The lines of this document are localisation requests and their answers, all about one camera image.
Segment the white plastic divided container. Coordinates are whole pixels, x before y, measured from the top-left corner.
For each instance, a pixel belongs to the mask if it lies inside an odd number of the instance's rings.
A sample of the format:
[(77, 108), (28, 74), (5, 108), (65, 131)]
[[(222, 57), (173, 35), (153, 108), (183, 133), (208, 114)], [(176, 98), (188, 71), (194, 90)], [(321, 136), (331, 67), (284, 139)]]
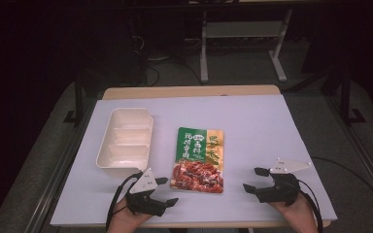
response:
[(126, 178), (148, 168), (153, 117), (144, 108), (112, 111), (96, 165), (112, 178)]

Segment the white table cover sheet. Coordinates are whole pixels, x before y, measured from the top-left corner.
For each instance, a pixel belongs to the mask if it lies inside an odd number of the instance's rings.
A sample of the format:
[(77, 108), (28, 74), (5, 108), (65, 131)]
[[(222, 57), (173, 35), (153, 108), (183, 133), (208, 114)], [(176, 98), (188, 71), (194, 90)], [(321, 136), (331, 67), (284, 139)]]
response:
[(221, 194), (160, 186), (153, 197), (177, 203), (148, 227), (280, 226), (281, 216), (258, 202), (243, 186), (271, 185), (254, 168), (270, 168), (277, 159), (311, 160), (281, 95), (211, 96), (102, 100), (96, 104), (66, 184), (52, 215), (54, 226), (102, 226), (121, 181), (97, 167), (96, 157), (113, 110), (145, 108), (153, 117), (149, 165), (158, 177), (170, 177), (181, 127), (220, 129), (224, 133), (224, 191)]

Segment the black metal stand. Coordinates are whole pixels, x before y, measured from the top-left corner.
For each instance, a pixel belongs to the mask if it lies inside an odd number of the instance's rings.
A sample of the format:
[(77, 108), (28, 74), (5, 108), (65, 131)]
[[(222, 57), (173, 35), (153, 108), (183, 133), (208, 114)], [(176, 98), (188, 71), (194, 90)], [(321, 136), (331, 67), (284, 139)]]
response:
[(78, 73), (74, 81), (75, 110), (69, 111), (64, 119), (66, 123), (79, 125), (84, 115), (84, 98), (81, 74)]
[(340, 92), (339, 111), (340, 117), (348, 125), (353, 123), (364, 123), (365, 118), (359, 109), (350, 106), (351, 97), (351, 74), (347, 66), (341, 66), (338, 71), (338, 89)]

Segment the aluminium frame rail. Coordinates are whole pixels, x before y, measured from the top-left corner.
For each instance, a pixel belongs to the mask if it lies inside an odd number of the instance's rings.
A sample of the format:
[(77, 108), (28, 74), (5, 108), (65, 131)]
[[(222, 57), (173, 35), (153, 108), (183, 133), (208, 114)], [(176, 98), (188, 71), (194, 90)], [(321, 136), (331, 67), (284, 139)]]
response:
[(365, 119), (358, 109), (351, 109), (347, 111), (347, 115), (342, 114), (341, 105), (333, 97), (325, 97), (325, 101), (328, 104), (330, 110), (339, 118), (343, 130), (345, 131), (348, 139), (353, 145), (356, 154), (361, 160), (364, 171), (369, 177), (369, 182), (373, 187), (373, 160), (370, 156), (369, 151), (365, 148), (364, 143), (360, 140), (358, 135), (353, 129), (355, 123), (364, 123)]
[(59, 190), (63, 187), (72, 167), (75, 156), (84, 137), (90, 117), (94, 110), (94, 103), (89, 103), (84, 108), (81, 121), (74, 127), (71, 137), (67, 140), (67, 145), (57, 160), (53, 172), (50, 175), (43, 194), (39, 198), (31, 219), (29, 220), (24, 233), (40, 233), (45, 225), (46, 218), (51, 210), (51, 206), (56, 200)]

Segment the person's left hand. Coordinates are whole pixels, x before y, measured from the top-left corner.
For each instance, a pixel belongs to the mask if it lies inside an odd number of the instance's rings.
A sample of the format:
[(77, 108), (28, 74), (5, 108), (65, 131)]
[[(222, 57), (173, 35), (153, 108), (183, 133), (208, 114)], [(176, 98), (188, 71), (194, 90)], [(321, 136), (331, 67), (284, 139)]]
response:
[(114, 207), (107, 233), (133, 233), (151, 217), (147, 214), (133, 214), (126, 207), (126, 199), (122, 198)]

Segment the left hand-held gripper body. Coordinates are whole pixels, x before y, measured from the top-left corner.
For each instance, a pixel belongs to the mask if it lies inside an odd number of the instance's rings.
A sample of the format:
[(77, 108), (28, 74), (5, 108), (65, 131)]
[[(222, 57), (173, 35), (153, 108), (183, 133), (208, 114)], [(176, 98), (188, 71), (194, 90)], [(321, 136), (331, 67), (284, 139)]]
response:
[(152, 169), (147, 169), (141, 177), (129, 187), (125, 194), (128, 209), (133, 214), (147, 214), (151, 216), (162, 216), (166, 208), (162, 207), (164, 202), (154, 200), (151, 195), (159, 187), (155, 183), (156, 177)]

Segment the person's right hand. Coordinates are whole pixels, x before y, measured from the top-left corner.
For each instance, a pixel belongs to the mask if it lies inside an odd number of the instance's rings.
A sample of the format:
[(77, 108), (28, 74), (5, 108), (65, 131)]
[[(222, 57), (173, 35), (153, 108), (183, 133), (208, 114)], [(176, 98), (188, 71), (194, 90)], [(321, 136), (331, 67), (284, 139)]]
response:
[(302, 194), (299, 194), (290, 206), (285, 202), (273, 202), (271, 206), (286, 219), (289, 225), (296, 222), (315, 222), (313, 211)]

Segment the green and red seasoning packet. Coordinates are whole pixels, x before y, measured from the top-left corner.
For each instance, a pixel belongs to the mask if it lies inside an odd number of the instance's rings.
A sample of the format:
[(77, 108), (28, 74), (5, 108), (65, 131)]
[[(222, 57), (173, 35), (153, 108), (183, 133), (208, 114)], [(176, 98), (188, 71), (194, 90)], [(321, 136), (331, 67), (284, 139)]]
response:
[(180, 127), (172, 188), (223, 193), (224, 134), (215, 129)]

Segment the white metal stand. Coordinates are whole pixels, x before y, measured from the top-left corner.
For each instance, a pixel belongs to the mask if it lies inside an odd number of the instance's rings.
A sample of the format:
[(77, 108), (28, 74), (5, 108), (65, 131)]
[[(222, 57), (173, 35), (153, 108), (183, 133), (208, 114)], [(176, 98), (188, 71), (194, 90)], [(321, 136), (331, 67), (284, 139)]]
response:
[(292, 9), (286, 10), (282, 20), (272, 21), (229, 21), (208, 22), (203, 13), (201, 27), (200, 81), (209, 81), (207, 62), (207, 40), (219, 38), (276, 38), (277, 45), (269, 51), (270, 60), (278, 80), (285, 83), (288, 78), (279, 59), (280, 51), (286, 37)]

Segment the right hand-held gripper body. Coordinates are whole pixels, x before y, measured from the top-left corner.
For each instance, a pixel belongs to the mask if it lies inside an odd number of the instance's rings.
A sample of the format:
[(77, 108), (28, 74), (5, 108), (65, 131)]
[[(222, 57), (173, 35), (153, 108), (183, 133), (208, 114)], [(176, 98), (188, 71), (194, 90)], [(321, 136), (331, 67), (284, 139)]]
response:
[(301, 171), (312, 166), (311, 162), (301, 162), (290, 159), (278, 158), (270, 167), (270, 175), (274, 185), (257, 188), (255, 195), (261, 203), (285, 202), (292, 205), (300, 191), (300, 185), (294, 172)]

